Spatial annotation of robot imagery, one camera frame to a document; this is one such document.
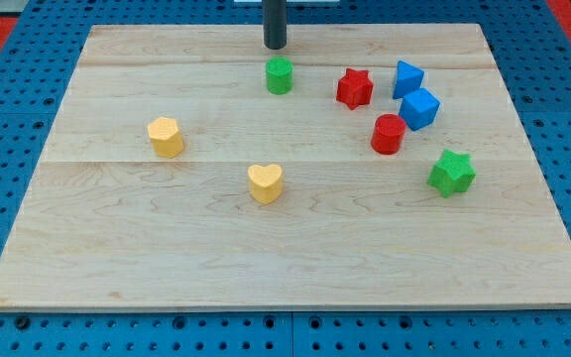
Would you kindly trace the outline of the black cylindrical robot arm rod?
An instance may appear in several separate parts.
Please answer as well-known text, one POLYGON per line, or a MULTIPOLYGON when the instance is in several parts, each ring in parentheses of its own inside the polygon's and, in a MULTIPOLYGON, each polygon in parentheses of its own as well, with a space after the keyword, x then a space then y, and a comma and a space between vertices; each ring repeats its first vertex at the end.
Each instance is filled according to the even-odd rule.
POLYGON ((286 0, 263 0, 264 45, 270 50, 286 46, 286 0))

